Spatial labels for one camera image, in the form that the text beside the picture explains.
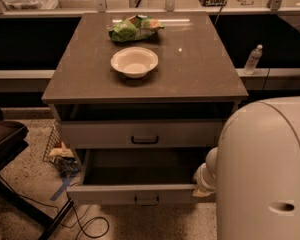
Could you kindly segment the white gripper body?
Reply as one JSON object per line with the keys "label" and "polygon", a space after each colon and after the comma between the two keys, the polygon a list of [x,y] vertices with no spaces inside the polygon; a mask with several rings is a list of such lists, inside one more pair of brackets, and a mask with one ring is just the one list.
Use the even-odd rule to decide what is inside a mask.
{"label": "white gripper body", "polygon": [[194,173],[193,180],[196,183],[196,191],[216,190],[217,151],[217,147],[211,149],[205,162]]}

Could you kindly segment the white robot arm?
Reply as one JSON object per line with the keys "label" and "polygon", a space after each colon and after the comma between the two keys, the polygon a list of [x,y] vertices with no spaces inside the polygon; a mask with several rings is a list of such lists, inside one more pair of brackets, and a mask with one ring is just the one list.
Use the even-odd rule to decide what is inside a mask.
{"label": "white robot arm", "polygon": [[217,240],[300,240],[300,97],[236,111],[194,181],[216,195]]}

